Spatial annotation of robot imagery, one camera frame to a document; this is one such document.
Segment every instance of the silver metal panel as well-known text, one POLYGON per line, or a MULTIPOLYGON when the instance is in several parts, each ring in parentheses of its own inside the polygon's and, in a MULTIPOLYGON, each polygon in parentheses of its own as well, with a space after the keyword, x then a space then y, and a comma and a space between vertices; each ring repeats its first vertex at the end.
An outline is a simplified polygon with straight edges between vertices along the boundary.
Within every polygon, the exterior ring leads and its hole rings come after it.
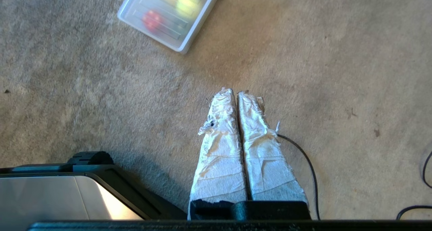
POLYGON ((42 220, 142 220, 85 176, 0 178, 0 230, 42 220))

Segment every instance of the clear plastic container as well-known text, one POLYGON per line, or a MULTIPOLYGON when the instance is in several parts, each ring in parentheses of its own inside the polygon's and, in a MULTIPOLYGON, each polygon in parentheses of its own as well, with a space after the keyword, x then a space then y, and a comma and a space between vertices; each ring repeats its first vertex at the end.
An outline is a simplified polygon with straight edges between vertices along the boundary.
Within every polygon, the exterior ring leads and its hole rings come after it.
POLYGON ((216 0, 125 0, 120 20, 167 47, 186 53, 216 0))

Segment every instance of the black wire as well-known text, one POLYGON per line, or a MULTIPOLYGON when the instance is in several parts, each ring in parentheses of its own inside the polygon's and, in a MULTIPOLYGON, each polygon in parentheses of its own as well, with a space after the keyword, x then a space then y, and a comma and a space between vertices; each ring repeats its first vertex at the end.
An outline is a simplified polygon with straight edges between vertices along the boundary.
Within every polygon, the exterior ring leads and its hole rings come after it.
POLYGON ((314 167, 312 166, 312 163, 311 163, 311 161, 310 161, 310 159, 309 159, 309 157, 307 156, 307 154, 304 152, 304 150, 296 143, 296 142, 294 142, 293 140, 291 140, 290 138, 288 138, 288 137, 286 137, 286 136, 283 136, 283 135, 281 135, 281 134, 278 134, 277 135, 278 137, 280 137, 280 138, 283 138, 283 139, 285 139, 285 140, 287 140, 288 142, 290 142, 291 144, 293 144, 296 148, 298 148, 298 150, 300 150, 300 152, 303 154, 303 156, 306 158, 306 160, 307 160, 307 163, 309 163, 309 167, 310 167, 310 169, 311 169, 311 171, 312 171, 312 176, 314 177, 314 186, 315 186, 315 210, 316 210, 316 213, 317 213, 317 218, 318 218, 318 220, 321 220, 321 218, 320 218, 320 212, 319 212, 319 208, 318 208, 318 183, 317 183, 317 176, 315 175, 315 170, 314 170, 314 167))
MULTIPOLYGON (((426 181, 426 166, 428 165, 428 163, 429 163, 429 159, 431 158, 431 156, 432 156, 432 151, 430 152, 429 156, 426 158, 425 164, 423 165, 423 172, 422 172, 422 179, 423 179, 423 182, 424 182, 424 183, 425 183, 429 188, 432 188, 432 185, 430 185, 430 184, 426 181)), ((407 207, 407 208, 402 209, 402 210, 398 213, 398 215, 397 215, 397 217, 396 217, 396 220, 401 220, 401 217, 402 217, 402 215, 403 215, 404 213, 406 213, 407 211, 413 210, 413 209, 432 209, 432 206, 430 206, 430 205, 413 205, 413 206, 409 206, 409 207, 407 207)))

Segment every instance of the red ball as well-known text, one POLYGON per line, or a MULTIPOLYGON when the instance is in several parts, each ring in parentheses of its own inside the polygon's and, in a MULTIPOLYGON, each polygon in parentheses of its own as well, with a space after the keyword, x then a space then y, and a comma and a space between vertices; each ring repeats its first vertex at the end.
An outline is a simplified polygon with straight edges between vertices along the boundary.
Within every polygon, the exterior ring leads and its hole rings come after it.
POLYGON ((155 33, 162 25, 163 18, 157 11, 150 10, 142 17, 142 22, 148 31, 155 33))

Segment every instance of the dark spot on carpet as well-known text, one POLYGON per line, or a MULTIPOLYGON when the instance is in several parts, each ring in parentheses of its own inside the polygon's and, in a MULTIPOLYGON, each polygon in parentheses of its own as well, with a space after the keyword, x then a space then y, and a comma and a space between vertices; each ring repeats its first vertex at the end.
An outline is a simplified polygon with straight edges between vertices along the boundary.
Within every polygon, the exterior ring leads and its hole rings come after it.
POLYGON ((376 137, 379 137, 381 135, 381 133, 379 133, 379 129, 374 129, 374 132, 376 137))

